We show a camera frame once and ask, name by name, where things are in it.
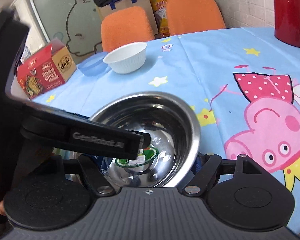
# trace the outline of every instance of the gray gripper base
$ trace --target gray gripper base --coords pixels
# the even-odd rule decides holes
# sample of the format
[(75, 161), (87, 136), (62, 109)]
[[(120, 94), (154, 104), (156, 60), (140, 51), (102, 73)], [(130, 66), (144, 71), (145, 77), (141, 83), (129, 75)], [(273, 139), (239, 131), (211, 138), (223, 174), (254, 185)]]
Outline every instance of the gray gripper base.
[(297, 240), (287, 228), (252, 233), (231, 228), (213, 217), (202, 200), (176, 188), (123, 188), (100, 198), (76, 223), (38, 232), (14, 228), (4, 240)]

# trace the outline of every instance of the blue plastic container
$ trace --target blue plastic container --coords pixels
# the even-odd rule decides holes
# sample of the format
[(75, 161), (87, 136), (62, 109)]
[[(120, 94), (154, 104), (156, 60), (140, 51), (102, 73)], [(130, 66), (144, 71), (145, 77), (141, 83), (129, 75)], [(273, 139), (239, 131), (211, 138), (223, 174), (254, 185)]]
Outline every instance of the blue plastic container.
[(83, 62), (77, 65), (78, 69), (83, 75), (88, 77), (98, 76), (111, 70), (106, 63), (103, 62), (103, 58), (107, 55), (107, 52), (97, 53)]

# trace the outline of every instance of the orange chair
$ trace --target orange chair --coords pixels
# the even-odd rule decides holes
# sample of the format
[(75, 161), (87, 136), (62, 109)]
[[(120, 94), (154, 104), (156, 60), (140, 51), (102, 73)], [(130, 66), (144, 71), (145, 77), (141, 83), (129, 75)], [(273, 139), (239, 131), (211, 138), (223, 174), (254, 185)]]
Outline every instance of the orange chair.
[(168, 0), (166, 10), (171, 36), (226, 28), (214, 0)]
[(152, 41), (154, 34), (145, 10), (129, 7), (104, 18), (101, 23), (103, 51), (111, 52), (123, 45), (137, 41)]

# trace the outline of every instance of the blue bag handle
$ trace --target blue bag handle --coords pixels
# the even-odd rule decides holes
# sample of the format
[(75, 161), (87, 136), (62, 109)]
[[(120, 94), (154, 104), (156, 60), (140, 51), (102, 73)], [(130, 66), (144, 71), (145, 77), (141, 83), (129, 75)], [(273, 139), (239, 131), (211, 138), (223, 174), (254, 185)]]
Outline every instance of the blue bag handle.
[(110, 7), (111, 7), (111, 10), (114, 10), (114, 9), (115, 9), (114, 3), (115, 3), (115, 2), (118, 2), (118, 1), (121, 1), (121, 0), (112, 0), (111, 3), (109, 3), (109, 4), (110, 4)]

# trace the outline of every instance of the red thermos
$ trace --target red thermos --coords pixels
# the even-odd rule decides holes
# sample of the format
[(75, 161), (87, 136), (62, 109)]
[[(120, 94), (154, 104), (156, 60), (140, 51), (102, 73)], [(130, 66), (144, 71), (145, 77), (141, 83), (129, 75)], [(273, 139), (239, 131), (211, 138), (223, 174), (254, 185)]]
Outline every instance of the red thermos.
[(300, 47), (300, 0), (274, 0), (274, 36)]

